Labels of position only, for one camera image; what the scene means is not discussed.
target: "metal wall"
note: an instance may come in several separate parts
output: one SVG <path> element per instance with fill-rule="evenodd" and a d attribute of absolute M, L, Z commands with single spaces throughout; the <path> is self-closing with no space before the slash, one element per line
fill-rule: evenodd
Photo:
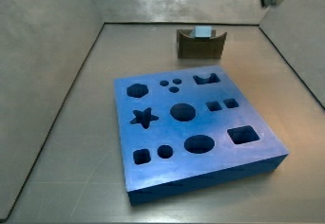
<path fill-rule="evenodd" d="M 91 0 L 0 0 L 0 220 L 102 26 Z"/>
<path fill-rule="evenodd" d="M 325 0 L 286 0 L 272 9 L 261 28 L 325 107 Z"/>
<path fill-rule="evenodd" d="M 260 0 L 94 0 L 107 23 L 261 23 Z"/>

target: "blue shape sorter block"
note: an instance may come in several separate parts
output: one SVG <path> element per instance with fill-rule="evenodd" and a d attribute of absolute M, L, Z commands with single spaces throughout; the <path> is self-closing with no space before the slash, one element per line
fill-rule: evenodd
<path fill-rule="evenodd" d="M 193 38 L 212 38 L 213 27 L 212 26 L 195 26 L 190 37 Z"/>
<path fill-rule="evenodd" d="M 131 204 L 273 171 L 288 149 L 217 65 L 114 81 Z"/>

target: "small square hole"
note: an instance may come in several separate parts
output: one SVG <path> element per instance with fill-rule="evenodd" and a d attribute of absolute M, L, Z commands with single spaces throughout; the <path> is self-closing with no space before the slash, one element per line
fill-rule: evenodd
<path fill-rule="evenodd" d="M 234 144 L 244 144 L 260 140 L 260 136 L 252 126 L 242 126 L 240 128 L 228 130 L 229 136 Z"/>
<path fill-rule="evenodd" d="M 150 151 L 147 149 L 141 149 L 134 152 L 135 164 L 141 165 L 151 160 Z"/>
<path fill-rule="evenodd" d="M 208 102 L 208 107 L 212 112 L 218 111 L 222 109 L 218 102 Z"/>
<path fill-rule="evenodd" d="M 226 99 L 224 102 L 228 108 L 238 107 L 238 101 L 236 99 Z"/>

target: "hexagonal hole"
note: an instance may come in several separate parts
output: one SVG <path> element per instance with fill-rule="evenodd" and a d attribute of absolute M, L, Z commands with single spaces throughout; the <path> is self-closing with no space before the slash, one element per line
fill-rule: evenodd
<path fill-rule="evenodd" d="M 147 95 L 149 89 L 146 84 L 133 84 L 127 87 L 127 95 L 133 98 L 142 98 Z"/>

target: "gray floor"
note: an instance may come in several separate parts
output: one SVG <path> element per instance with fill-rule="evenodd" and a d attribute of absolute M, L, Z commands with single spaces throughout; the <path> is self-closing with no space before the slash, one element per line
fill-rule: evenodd
<path fill-rule="evenodd" d="M 320 104 L 258 27 L 229 32 L 221 61 L 178 60 L 177 29 L 106 25 L 70 93 L 10 223 L 324 222 Z M 272 174 L 135 208 L 123 182 L 113 79 L 222 65 L 290 155 Z"/>
<path fill-rule="evenodd" d="M 109 23 L 260 24 L 260 0 L 94 0 Z"/>

